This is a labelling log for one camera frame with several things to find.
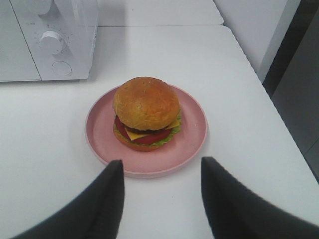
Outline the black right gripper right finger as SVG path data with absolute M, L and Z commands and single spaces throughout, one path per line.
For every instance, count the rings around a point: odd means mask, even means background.
M 317 239 L 318 226 L 272 205 L 213 157 L 201 159 L 201 193 L 216 239 Z

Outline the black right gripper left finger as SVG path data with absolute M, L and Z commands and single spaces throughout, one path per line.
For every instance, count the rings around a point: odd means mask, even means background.
M 123 164 L 111 161 L 75 199 L 18 239 L 115 239 L 125 200 Z

